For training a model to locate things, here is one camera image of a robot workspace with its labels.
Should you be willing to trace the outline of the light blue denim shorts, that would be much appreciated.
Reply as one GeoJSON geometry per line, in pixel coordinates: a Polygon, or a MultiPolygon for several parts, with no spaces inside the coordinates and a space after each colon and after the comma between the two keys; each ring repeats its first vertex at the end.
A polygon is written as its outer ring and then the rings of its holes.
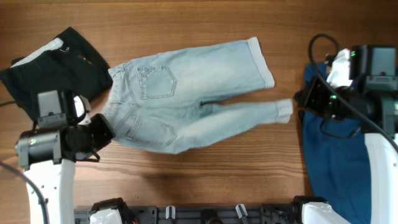
{"type": "Polygon", "coordinates": [[[113,86],[103,115],[115,140],[150,152],[207,147],[269,123],[287,123],[290,99],[224,105],[273,88],[256,37],[137,58],[109,69],[113,86]]]}

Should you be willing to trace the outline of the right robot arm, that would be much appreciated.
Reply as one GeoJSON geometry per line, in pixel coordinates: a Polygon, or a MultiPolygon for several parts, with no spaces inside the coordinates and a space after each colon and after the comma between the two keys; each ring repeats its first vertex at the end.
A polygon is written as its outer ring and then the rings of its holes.
{"type": "Polygon", "coordinates": [[[302,223],[397,222],[396,49],[357,45],[310,65],[295,101],[310,184],[302,223]]]}

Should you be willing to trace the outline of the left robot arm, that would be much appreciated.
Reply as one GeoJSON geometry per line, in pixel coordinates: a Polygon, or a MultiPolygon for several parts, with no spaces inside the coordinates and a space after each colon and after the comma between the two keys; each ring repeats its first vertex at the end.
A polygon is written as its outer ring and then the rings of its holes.
{"type": "Polygon", "coordinates": [[[74,223],[73,182],[76,163],[99,162],[98,151],[115,133],[90,104],[71,90],[37,96],[39,117],[16,143],[29,196],[31,223],[74,223]]]}

